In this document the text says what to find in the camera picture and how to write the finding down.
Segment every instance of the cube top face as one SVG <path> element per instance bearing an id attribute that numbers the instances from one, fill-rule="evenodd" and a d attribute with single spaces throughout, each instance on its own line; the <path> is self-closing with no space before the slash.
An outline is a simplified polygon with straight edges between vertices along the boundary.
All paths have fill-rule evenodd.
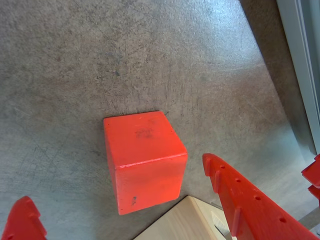
<path id="1" fill-rule="evenodd" d="M 114 168 L 187 156 L 187 150 L 161 111 L 103 120 L 106 145 Z"/>

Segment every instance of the gray floor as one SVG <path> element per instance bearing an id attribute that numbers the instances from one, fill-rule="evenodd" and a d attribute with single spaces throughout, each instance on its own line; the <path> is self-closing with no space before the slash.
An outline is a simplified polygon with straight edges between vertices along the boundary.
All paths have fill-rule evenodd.
<path id="1" fill-rule="evenodd" d="M 189 153 L 180 199 L 219 204 L 201 161 L 211 152 L 296 219 L 318 205 L 301 176 L 313 154 L 277 84 L 287 60 L 264 61 L 237 0 L 3 0 L 0 52 L 0 232 L 24 195 L 49 240 L 127 240 L 149 226 L 177 201 L 118 215 L 102 120 L 153 110 Z"/>

